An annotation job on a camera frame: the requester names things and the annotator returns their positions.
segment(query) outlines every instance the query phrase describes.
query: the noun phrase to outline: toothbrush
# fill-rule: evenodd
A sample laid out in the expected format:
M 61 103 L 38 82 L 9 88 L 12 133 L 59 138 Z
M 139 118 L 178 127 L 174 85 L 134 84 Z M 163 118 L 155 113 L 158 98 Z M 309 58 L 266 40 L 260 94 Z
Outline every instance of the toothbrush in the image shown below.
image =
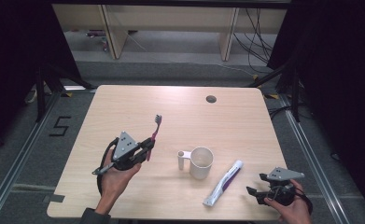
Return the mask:
M 156 140 L 156 135 L 159 131 L 159 128 L 160 128 L 160 124 L 161 124 L 161 115 L 156 115 L 156 118 L 155 118 L 155 122 L 157 123 L 157 128 L 156 128 L 156 131 L 152 134 L 152 137 L 150 138 L 150 140 L 152 142 L 154 142 Z M 152 152 L 152 150 L 148 151 L 147 152 L 147 161 L 150 160 L 150 153 Z

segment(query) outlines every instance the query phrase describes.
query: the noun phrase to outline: mug handle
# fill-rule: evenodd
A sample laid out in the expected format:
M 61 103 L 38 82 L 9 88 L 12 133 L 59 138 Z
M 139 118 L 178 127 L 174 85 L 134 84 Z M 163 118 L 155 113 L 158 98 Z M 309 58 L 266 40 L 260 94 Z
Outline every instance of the mug handle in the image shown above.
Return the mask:
M 183 170 L 184 160 L 189 159 L 190 160 L 190 154 L 189 151 L 178 151 L 178 167 L 179 170 Z

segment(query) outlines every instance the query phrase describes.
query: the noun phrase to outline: wooden table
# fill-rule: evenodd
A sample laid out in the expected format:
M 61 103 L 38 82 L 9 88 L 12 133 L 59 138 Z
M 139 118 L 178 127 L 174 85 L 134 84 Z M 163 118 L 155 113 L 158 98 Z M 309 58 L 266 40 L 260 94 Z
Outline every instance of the wooden table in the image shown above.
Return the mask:
M 208 103 L 206 97 L 217 98 Z M 101 86 L 92 100 L 51 202 L 51 217 L 80 217 L 95 208 L 100 194 L 96 176 L 107 145 L 126 131 L 143 141 L 156 129 L 156 146 L 110 212 L 131 219 L 269 220 L 273 208 L 258 205 L 246 186 L 268 190 L 259 173 L 286 164 L 266 105 L 258 89 L 170 86 Z M 214 163 L 209 177 L 190 177 L 189 163 L 179 171 L 177 152 L 209 147 Z M 203 205 L 236 160 L 244 167 L 213 207 Z

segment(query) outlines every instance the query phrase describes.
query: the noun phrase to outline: toothpaste tube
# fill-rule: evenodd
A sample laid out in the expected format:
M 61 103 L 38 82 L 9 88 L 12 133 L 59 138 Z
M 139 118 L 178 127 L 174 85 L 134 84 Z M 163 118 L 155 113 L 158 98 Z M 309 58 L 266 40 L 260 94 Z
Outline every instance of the toothpaste tube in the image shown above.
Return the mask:
M 226 188 L 230 185 L 234 177 L 238 174 L 238 172 L 243 167 L 242 161 L 236 161 L 232 168 L 226 173 L 219 181 L 217 186 L 212 191 L 211 195 L 206 198 L 203 202 L 203 204 L 208 206 L 213 206 L 215 202 L 218 200 L 220 195 L 223 194 L 223 192 L 226 190 Z

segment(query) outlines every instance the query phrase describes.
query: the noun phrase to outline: black cable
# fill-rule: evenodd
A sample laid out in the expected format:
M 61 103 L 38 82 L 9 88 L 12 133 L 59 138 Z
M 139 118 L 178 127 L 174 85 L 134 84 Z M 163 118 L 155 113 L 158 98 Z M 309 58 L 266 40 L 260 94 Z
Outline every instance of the black cable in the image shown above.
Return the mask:
M 249 15 L 248 9 L 246 8 L 246 15 L 248 16 L 249 20 L 251 21 L 251 25 L 254 28 L 255 34 L 258 36 L 258 38 L 260 39 L 261 44 L 263 45 L 267 45 L 268 48 L 273 49 L 272 46 L 270 46 L 269 44 L 267 44 L 266 41 L 263 40 L 263 38 L 261 38 L 261 31 L 258 32 L 258 29 L 260 30 L 260 8 L 257 8 L 257 26 L 255 26 L 254 22 L 252 21 L 251 16 Z
M 101 164 L 100 164 L 100 167 L 99 167 L 100 170 L 104 168 L 104 163 L 105 163 L 105 159 L 106 159 L 106 155 L 107 155 L 108 151 L 113 146 L 115 146 L 113 148 L 113 150 L 115 150 L 116 149 L 116 145 L 118 144 L 118 141 L 119 141 L 119 139 L 116 138 L 115 140 L 113 140 L 112 142 L 109 143 L 108 147 L 106 148 L 106 150 L 104 152 L 104 156 L 101 159 Z M 100 191 L 100 194 L 103 195 L 103 176 L 102 175 L 98 175 L 97 176 L 97 188 L 98 188 L 98 191 Z
M 244 35 L 246 36 L 246 38 L 249 40 L 249 42 L 253 42 L 253 40 L 251 39 L 251 38 L 249 38 L 249 36 L 247 36 L 246 35 L 246 33 L 244 33 Z M 256 46 L 258 46 L 258 47 L 263 47 L 262 45 L 260 45 L 260 44 L 258 44 L 258 43 L 255 43 L 254 42 L 254 45 L 256 45 Z
M 254 26 L 254 30 L 255 30 L 255 33 L 254 33 L 254 36 L 252 37 L 252 42 L 251 42 L 251 44 L 249 45 L 249 50 L 252 50 L 252 43 L 255 41 L 255 35 L 256 35 L 256 28 L 255 28 L 255 26 Z M 249 66 L 253 69 L 253 67 L 251 66 L 251 61 L 250 61 L 250 59 L 249 59 L 249 55 L 250 54 L 248 54 L 248 63 L 249 63 Z
M 263 57 L 261 57 L 257 52 L 247 47 L 238 37 L 236 34 L 234 34 L 235 39 L 240 44 L 240 46 L 246 50 L 248 53 L 253 54 L 255 57 L 257 57 L 259 60 L 263 61 L 264 63 L 267 63 L 267 60 Z
M 269 111 L 269 115 L 270 115 L 270 119 L 273 119 L 275 117 L 276 114 L 278 114 L 279 112 L 283 111 L 283 110 L 288 110 L 291 109 L 292 105 L 286 105 L 280 108 L 272 108 L 272 109 L 268 109 Z
M 307 198 L 307 196 L 301 189 L 296 189 L 296 190 L 300 191 L 302 194 L 297 193 L 297 192 L 293 192 L 293 194 L 301 197 L 301 199 L 304 200 L 304 202 L 307 204 L 307 207 L 308 207 L 308 213 L 311 215 L 313 213 L 313 203 L 310 201 L 309 198 Z

